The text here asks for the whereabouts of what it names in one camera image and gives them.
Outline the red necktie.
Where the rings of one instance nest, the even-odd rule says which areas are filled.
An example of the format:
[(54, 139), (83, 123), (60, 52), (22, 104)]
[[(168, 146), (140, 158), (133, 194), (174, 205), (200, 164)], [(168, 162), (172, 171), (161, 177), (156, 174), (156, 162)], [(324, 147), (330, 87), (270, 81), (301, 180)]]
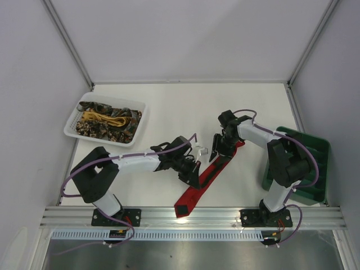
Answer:
[(238, 148), (245, 145), (245, 142), (238, 142), (235, 144), (230, 157), (218, 156), (199, 176), (200, 189), (189, 187), (182, 196), (174, 204), (176, 218), (187, 217), (196, 207), (197, 203), (211, 186), (217, 176), (225, 169), (230, 161), (235, 157)]

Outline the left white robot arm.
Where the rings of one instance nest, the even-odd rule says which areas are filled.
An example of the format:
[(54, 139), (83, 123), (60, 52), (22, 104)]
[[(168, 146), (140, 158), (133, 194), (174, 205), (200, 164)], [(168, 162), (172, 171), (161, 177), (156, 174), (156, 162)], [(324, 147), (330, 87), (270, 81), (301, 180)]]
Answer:
[(201, 163), (191, 151), (191, 142), (183, 136), (143, 153), (111, 154), (104, 147), (96, 147), (71, 171), (70, 179), (85, 203), (93, 204), (105, 216), (120, 219), (123, 206), (110, 191), (117, 176), (172, 169), (183, 183), (200, 189)]

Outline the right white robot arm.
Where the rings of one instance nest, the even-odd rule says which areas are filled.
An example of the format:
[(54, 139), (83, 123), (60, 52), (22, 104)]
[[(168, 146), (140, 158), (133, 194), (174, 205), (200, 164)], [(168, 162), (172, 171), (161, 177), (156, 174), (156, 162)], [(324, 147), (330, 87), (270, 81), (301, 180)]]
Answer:
[(250, 141), (267, 150), (273, 182), (268, 195), (259, 203), (258, 221), (270, 226), (286, 210), (285, 203), (295, 189), (314, 185), (320, 176), (317, 162), (300, 139), (284, 132), (270, 130), (256, 123), (252, 117), (236, 117), (231, 110), (218, 116), (221, 133), (213, 137), (210, 161), (217, 159), (223, 166), (234, 157), (237, 144)]

